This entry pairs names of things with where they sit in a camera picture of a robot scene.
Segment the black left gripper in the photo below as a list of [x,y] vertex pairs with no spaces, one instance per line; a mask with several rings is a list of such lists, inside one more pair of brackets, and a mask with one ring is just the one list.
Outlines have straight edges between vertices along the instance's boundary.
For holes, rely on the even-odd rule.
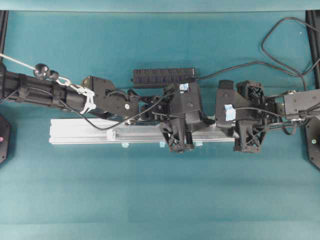
[[195,148],[192,133],[187,130],[186,114],[174,113],[170,104],[174,97],[178,97],[180,90],[170,86],[163,90],[162,96],[141,96],[139,100],[144,103],[140,107],[140,118],[150,123],[158,123],[161,135],[170,152],[183,153]]

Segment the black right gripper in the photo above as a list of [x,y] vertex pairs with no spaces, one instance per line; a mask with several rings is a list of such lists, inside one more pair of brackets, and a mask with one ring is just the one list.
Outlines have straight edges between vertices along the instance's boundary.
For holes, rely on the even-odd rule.
[[260,83],[236,85],[235,152],[258,153],[271,129],[279,129],[283,118],[277,111],[275,97],[268,97]]

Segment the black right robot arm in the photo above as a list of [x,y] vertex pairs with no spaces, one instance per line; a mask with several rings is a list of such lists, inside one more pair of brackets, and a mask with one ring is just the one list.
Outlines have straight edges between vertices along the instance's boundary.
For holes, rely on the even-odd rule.
[[312,117],[320,115],[320,91],[287,91],[267,96],[260,83],[236,85],[234,151],[258,153],[270,131],[292,136]]

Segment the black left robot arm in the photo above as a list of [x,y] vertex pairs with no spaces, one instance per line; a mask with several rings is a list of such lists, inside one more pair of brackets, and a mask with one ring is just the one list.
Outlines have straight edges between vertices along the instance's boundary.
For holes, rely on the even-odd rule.
[[187,89],[177,84],[164,88],[162,96],[140,96],[133,89],[116,89],[112,81],[88,76],[81,85],[60,79],[56,71],[39,63],[33,76],[11,72],[0,65],[0,102],[13,101],[57,108],[85,114],[116,123],[99,127],[88,118],[85,121],[99,131],[112,130],[119,125],[160,125],[160,132],[171,152],[185,152],[194,148],[192,132],[199,120],[198,110],[188,100],[199,95],[195,82]]

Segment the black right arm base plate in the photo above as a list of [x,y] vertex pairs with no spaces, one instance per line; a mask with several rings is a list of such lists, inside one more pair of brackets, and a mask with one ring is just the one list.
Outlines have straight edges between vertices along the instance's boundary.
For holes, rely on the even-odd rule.
[[305,142],[308,161],[320,170],[320,120],[313,117],[305,125]]

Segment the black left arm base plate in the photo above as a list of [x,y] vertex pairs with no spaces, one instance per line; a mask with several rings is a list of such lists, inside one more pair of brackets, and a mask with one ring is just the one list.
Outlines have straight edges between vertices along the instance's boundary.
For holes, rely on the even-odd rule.
[[2,164],[8,156],[12,125],[6,118],[0,115],[0,163]]

